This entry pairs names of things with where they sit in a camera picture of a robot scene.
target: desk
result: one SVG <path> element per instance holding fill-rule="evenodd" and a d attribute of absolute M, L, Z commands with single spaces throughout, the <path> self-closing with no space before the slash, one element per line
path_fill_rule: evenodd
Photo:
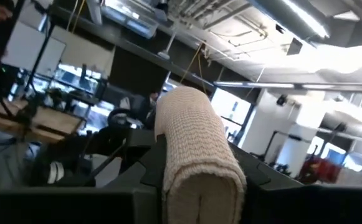
<path fill-rule="evenodd" d="M 4 101 L 13 114 L 16 114 L 21 108 L 27 105 L 26 101 Z M 6 114 L 2 105 L 0 105 L 0 113 Z M 83 125 L 80 118 L 43 107 L 38 108 L 38 112 L 32 121 L 35 124 L 41 124 L 67 134 L 73 133 Z M 0 131 L 18 136 L 19 133 L 22 132 L 22 129 L 22 124 L 0 117 Z M 59 134 L 50 133 L 37 128 L 32 128 L 27 134 L 27 137 L 45 143 L 55 143 L 64 138 L 64 136 Z"/>

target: rolled towel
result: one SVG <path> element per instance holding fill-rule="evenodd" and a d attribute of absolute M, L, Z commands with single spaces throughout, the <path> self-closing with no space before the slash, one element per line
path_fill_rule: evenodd
<path fill-rule="evenodd" d="M 155 134 L 165 134 L 164 223 L 238 223 L 245 176 L 208 97 L 177 87 L 157 103 Z"/>

